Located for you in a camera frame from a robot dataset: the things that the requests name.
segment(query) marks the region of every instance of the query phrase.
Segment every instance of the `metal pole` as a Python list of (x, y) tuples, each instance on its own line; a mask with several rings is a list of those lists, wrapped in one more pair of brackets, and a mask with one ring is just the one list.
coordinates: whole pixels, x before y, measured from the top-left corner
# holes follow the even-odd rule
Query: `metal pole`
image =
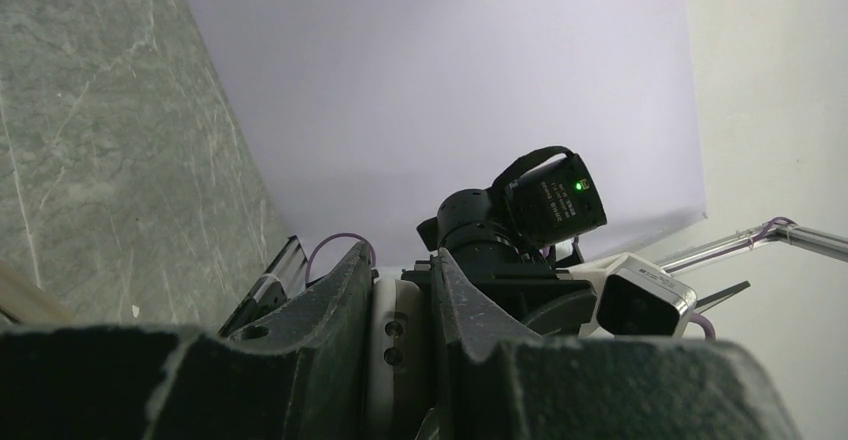
[(684, 250), (657, 262), (657, 265), (668, 273), (677, 275), (776, 242), (783, 242), (848, 262), (848, 239), (844, 237), (799, 225), (775, 225), (766, 235), (761, 236), (763, 228), (767, 225), (767, 223), (758, 225), (714, 242)]

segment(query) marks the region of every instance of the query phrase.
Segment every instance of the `gray marble surface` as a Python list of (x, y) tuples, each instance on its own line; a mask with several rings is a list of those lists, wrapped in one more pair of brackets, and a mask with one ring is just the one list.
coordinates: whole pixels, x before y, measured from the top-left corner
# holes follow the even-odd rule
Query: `gray marble surface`
[(0, 258), (80, 322), (217, 328), (285, 233), (184, 0), (0, 0)]

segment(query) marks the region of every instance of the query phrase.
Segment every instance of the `cable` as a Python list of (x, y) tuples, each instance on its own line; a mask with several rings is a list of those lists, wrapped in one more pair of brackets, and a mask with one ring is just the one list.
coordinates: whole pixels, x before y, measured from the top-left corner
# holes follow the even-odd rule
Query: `cable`
[[(753, 238), (751, 238), (748, 241), (748, 244), (753, 245), (753, 244), (759, 242), (760, 240), (762, 240), (763, 238), (765, 238), (766, 235), (768, 235), (769, 230), (771, 230), (775, 225), (780, 225), (780, 226), (785, 227), (785, 226), (788, 226), (788, 225), (795, 225), (795, 222), (792, 221), (791, 219), (786, 218), (786, 217), (774, 217), (768, 223), (766, 223), (766, 226), (763, 227), (763, 229), (760, 231), (760, 233), (758, 233), (756, 236), (754, 236)], [(736, 245), (736, 246), (733, 246), (733, 247), (728, 247), (728, 248), (726, 248), (726, 249), (724, 249), (720, 252), (713, 253), (712, 255), (707, 255), (704, 258), (692, 260), (689, 263), (684, 263), (683, 265), (678, 265), (676, 267), (667, 268), (667, 269), (665, 269), (665, 271), (668, 272), (668, 273), (674, 273), (676, 271), (683, 270), (684, 268), (689, 268), (692, 265), (697, 265), (701, 262), (706, 262), (707, 260), (712, 260), (714, 258), (718, 258), (718, 257), (721, 257), (723, 255), (727, 255), (728, 253), (732, 253), (732, 252), (735, 252), (737, 250), (741, 250), (743, 248), (748, 248), (748, 245), (742, 244), (742, 245)]]
[(312, 250), (312, 255), (309, 256), (309, 260), (306, 262), (306, 273), (303, 276), (303, 282), (306, 284), (306, 287), (309, 288), (315, 282), (309, 282), (309, 274), (312, 272), (312, 264), (315, 261), (315, 255), (318, 254), (318, 251), (321, 250), (321, 247), (330, 243), (330, 241), (335, 240), (337, 238), (355, 238), (357, 240), (363, 241), (368, 245), (368, 249), (371, 251), (371, 266), (377, 265), (377, 253), (374, 251), (374, 246), (371, 245), (371, 242), (365, 239), (362, 235), (357, 235), (355, 233), (337, 233), (335, 235), (330, 235), (329, 237), (321, 240), (321, 243), (315, 247), (315, 250)]
[(698, 312), (692, 312), (692, 316), (689, 317), (689, 323), (697, 324), (703, 328), (704, 336), (707, 340), (715, 340), (715, 327), (713, 326), (713, 322), (709, 321), (707, 317)]

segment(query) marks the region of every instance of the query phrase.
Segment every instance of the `white backdrop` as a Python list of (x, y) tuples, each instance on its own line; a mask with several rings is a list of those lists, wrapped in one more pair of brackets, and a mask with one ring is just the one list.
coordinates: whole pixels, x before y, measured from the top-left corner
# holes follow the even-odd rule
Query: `white backdrop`
[(551, 144), (584, 157), (606, 206), (589, 256), (702, 216), (684, 0), (188, 1), (307, 250), (353, 231), (411, 265), (446, 196)]

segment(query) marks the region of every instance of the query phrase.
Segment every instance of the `black hole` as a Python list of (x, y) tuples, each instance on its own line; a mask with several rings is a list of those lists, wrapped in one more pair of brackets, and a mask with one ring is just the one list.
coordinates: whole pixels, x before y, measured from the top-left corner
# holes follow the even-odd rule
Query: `black hole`
[(389, 365), (396, 367), (403, 363), (403, 352), (399, 348), (392, 347), (383, 353), (383, 360)]
[(386, 335), (398, 338), (403, 335), (403, 325), (394, 320), (386, 324)]
[(259, 325), (251, 325), (241, 332), (242, 340), (256, 340), (268, 335), (268, 329)]

